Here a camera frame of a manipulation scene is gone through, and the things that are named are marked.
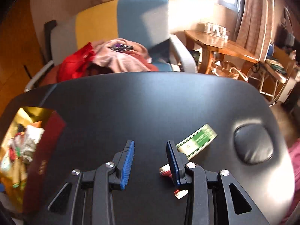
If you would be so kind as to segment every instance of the yellow stripe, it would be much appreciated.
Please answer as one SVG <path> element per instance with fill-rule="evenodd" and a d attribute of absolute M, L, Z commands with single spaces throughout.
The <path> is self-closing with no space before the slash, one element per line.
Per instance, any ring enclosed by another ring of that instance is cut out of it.
<path fill-rule="evenodd" d="M 76 16 L 76 41 L 80 49 L 88 42 L 118 38 L 118 0 L 86 9 Z"/>

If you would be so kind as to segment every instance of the sofa armrest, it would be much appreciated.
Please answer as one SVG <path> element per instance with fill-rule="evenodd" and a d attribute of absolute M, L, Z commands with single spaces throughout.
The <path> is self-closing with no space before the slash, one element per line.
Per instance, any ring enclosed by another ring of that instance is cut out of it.
<path fill-rule="evenodd" d="M 37 72 L 36 75 L 33 76 L 33 78 L 28 82 L 28 84 L 25 86 L 24 92 L 28 92 L 32 90 L 32 87 L 34 84 L 45 74 L 45 72 L 54 65 L 53 61 L 49 61 L 40 71 Z"/>
<path fill-rule="evenodd" d="M 180 61 L 184 72 L 197 73 L 194 58 L 176 35 L 170 35 L 170 47 L 171 53 L 174 53 L 175 58 Z"/>

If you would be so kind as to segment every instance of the floor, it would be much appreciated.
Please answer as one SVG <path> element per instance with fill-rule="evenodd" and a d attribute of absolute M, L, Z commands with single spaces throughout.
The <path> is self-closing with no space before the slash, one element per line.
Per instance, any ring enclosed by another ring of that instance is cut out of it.
<path fill-rule="evenodd" d="M 282 108 L 280 103 L 270 107 L 284 136 L 286 145 L 290 148 L 298 138 L 300 131 L 293 118 Z"/>

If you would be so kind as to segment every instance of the small cardboard box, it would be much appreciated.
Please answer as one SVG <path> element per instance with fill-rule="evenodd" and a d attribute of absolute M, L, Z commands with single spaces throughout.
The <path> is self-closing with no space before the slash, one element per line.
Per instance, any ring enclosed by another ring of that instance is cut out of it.
<path fill-rule="evenodd" d="M 35 212 L 40 207 L 40 197 L 47 164 L 65 127 L 65 122 L 54 110 L 30 106 L 22 107 L 11 122 L 0 148 L 1 160 L 9 149 L 7 146 L 8 140 L 13 138 L 18 132 L 17 125 L 22 124 L 26 127 L 38 121 L 42 121 L 41 127 L 45 131 L 36 146 L 36 151 L 32 158 L 33 161 L 27 167 L 28 177 L 25 188 L 13 188 L 11 176 L 0 173 L 1 182 L 5 186 L 8 197 L 17 210 L 23 213 Z"/>

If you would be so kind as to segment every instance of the black cushion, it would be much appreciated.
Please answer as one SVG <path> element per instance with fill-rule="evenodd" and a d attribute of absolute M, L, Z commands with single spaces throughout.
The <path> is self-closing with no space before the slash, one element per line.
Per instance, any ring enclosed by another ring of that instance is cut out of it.
<path fill-rule="evenodd" d="M 260 124 L 249 124 L 238 128 L 234 144 L 239 158 L 247 164 L 269 160 L 273 154 L 272 140 Z"/>

